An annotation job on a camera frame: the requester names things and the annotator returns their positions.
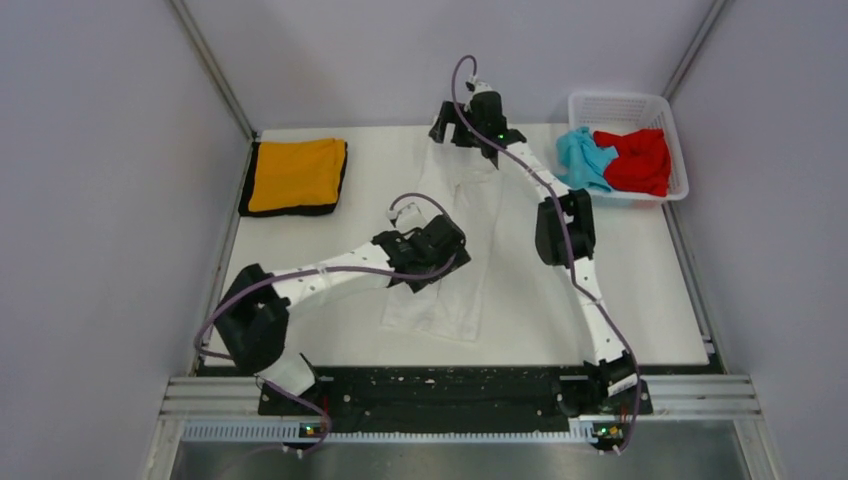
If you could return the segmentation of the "white t-shirt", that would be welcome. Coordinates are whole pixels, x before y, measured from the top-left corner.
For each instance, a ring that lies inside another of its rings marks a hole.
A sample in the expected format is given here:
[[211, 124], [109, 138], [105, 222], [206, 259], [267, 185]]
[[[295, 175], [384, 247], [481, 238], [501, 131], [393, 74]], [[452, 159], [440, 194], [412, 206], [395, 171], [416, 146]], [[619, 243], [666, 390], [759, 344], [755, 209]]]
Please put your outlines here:
[[445, 213], [464, 236], [436, 266], [451, 266], [442, 277], [418, 292], [408, 284], [389, 290], [381, 325], [403, 332], [417, 332], [443, 339], [474, 342], [482, 325], [483, 293], [494, 243], [494, 230], [502, 199], [502, 179], [493, 164], [473, 148], [427, 141], [416, 156], [420, 176], [414, 197], [391, 205], [401, 214], [402, 232], [416, 220], [427, 222]]

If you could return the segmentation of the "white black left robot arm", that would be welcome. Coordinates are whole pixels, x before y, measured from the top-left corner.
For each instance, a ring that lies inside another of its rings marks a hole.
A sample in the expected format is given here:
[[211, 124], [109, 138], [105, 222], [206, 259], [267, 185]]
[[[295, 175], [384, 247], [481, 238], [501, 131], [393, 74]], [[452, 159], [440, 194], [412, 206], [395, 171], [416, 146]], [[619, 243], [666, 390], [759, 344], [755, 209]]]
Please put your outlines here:
[[282, 388], [297, 413], [319, 404], [317, 375], [305, 355], [287, 346], [290, 324], [328, 303], [366, 291], [404, 285], [416, 294], [467, 264], [463, 230], [446, 214], [417, 226], [390, 229], [323, 262], [267, 271], [242, 268], [211, 314], [236, 371]]

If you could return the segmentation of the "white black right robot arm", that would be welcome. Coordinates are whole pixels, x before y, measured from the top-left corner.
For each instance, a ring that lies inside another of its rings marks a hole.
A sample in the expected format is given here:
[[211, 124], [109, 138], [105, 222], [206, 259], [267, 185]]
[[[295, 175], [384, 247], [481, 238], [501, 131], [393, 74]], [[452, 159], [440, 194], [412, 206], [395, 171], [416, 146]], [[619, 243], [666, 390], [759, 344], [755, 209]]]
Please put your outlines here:
[[533, 152], [526, 137], [508, 125], [498, 92], [475, 91], [466, 103], [442, 102], [429, 132], [443, 144], [480, 151], [535, 205], [534, 244], [541, 262], [554, 269], [579, 310], [577, 327], [590, 381], [589, 404], [612, 412], [627, 397], [641, 395], [640, 368], [606, 309], [597, 280], [597, 243], [590, 194], [559, 180]]

